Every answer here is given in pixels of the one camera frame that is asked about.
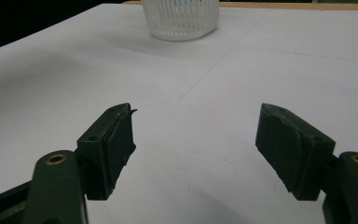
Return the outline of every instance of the clear plastic cup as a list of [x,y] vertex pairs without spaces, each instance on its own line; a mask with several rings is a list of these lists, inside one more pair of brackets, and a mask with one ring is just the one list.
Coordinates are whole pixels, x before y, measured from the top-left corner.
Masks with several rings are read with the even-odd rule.
[[142,0],[150,33],[185,41],[209,34],[219,22],[219,0]]

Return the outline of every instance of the transparent container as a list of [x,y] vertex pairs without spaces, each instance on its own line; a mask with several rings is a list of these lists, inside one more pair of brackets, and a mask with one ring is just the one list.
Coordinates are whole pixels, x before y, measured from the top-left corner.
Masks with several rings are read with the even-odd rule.
[[219,22],[219,0],[142,0],[150,33],[185,41],[209,34]]

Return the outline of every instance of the white table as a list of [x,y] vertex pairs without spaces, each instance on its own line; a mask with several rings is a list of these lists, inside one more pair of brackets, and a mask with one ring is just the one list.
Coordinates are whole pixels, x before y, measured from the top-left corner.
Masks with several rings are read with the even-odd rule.
[[0,192],[130,102],[137,149],[91,224],[324,223],[255,147],[262,103],[358,151],[358,11],[221,8],[202,39],[164,42],[140,6],[101,5],[0,48]]

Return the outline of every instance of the ribbed plastic cup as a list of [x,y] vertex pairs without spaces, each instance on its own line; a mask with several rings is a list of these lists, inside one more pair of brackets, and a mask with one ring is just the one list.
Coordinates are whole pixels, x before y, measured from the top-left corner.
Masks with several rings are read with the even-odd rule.
[[185,41],[209,34],[219,22],[219,0],[142,0],[150,33]]

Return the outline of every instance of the white tabletop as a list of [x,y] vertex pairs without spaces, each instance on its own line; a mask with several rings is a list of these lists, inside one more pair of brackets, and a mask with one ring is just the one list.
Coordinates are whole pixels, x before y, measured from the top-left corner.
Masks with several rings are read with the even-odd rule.
[[221,8],[194,41],[148,33],[140,6],[100,5],[0,48],[0,192],[131,103],[137,149],[91,224],[324,223],[255,147],[262,103],[358,151],[358,11]]

